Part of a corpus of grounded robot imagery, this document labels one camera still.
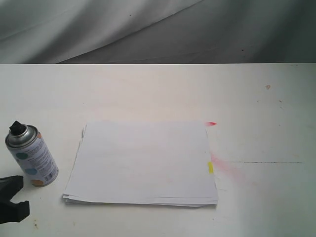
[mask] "white paper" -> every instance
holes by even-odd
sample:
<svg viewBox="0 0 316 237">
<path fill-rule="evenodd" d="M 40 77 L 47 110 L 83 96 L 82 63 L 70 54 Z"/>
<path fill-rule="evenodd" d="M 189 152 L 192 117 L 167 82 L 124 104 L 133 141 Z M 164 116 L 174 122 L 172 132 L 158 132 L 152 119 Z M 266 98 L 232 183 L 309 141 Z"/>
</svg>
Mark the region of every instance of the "white paper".
<svg viewBox="0 0 316 237">
<path fill-rule="evenodd" d="M 88 123 L 65 198 L 148 204 L 214 204 L 201 122 Z"/>
</svg>

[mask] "spray paint can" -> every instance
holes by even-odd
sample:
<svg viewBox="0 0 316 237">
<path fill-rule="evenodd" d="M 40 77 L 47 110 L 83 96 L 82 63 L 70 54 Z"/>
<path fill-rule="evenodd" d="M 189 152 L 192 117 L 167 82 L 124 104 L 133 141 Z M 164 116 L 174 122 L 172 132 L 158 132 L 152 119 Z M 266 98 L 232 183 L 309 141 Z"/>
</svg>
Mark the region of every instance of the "spray paint can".
<svg viewBox="0 0 316 237">
<path fill-rule="evenodd" d="M 36 127 L 15 121 L 5 144 L 34 186 L 43 187 L 56 179 L 58 167 Z"/>
</svg>

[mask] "yellow sticky tab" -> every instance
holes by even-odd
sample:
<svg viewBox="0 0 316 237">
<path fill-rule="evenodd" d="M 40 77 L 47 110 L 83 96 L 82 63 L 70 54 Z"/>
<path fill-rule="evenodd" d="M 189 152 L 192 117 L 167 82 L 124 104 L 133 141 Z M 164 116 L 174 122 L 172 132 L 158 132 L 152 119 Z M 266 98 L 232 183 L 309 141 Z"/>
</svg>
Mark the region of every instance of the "yellow sticky tab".
<svg viewBox="0 0 316 237">
<path fill-rule="evenodd" d="M 214 173 L 214 168 L 213 168 L 213 163 L 212 162 L 208 163 L 208 170 L 209 170 L 210 174 Z"/>
</svg>

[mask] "white table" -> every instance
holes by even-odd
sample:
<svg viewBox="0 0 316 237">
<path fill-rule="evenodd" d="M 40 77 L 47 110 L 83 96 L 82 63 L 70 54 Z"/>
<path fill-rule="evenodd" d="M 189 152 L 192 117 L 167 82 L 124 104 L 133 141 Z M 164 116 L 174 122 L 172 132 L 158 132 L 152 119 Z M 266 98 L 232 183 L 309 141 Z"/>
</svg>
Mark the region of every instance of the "white table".
<svg viewBox="0 0 316 237">
<path fill-rule="evenodd" d="M 13 201 L 31 214 L 1 237 L 315 236 L 316 64 L 0 65 L 0 79 L 0 176 L 23 175 L 4 144 L 16 119 L 60 169 L 44 188 L 25 179 Z M 65 205 L 81 130 L 105 119 L 217 122 L 217 207 Z"/>
</svg>

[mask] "silver can top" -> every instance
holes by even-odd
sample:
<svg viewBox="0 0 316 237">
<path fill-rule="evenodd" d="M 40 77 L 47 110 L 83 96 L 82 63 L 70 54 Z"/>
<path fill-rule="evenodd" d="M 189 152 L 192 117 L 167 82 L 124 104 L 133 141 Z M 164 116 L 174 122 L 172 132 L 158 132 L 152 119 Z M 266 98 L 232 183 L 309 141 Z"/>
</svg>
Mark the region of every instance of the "silver can top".
<svg viewBox="0 0 316 237">
<path fill-rule="evenodd" d="M 31 126 L 20 124 L 18 121 L 15 121 L 10 127 L 5 142 L 7 146 L 10 147 L 23 147 L 31 143 L 35 139 L 36 134 L 36 131 Z"/>
</svg>

